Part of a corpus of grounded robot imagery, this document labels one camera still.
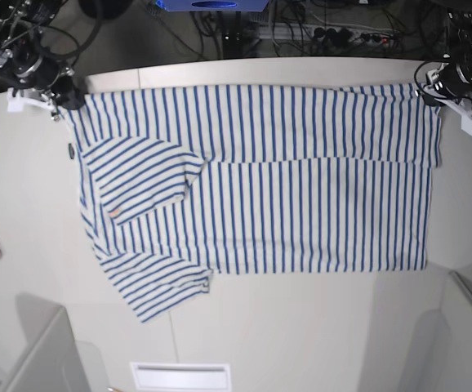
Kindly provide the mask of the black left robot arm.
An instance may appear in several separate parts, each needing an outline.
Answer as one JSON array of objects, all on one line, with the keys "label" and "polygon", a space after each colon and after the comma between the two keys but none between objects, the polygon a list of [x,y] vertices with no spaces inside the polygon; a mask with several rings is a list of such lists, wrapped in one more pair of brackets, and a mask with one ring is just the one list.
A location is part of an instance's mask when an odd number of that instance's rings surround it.
[{"label": "black left robot arm", "polygon": [[472,99],[472,1],[433,1],[444,14],[446,38],[437,69],[421,88],[428,103]]}]

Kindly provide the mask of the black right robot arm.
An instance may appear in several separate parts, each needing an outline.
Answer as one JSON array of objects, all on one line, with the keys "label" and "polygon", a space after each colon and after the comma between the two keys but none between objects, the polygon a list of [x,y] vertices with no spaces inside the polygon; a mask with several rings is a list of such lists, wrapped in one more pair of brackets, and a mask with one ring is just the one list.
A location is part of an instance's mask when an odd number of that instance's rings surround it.
[{"label": "black right robot arm", "polygon": [[55,53],[42,43],[47,29],[53,29],[64,1],[0,1],[0,82],[12,99],[30,99],[53,115],[59,109],[78,110],[85,105],[85,92],[75,82],[70,60],[95,41],[104,21],[104,6],[93,1],[96,13],[87,39],[75,49]]}]

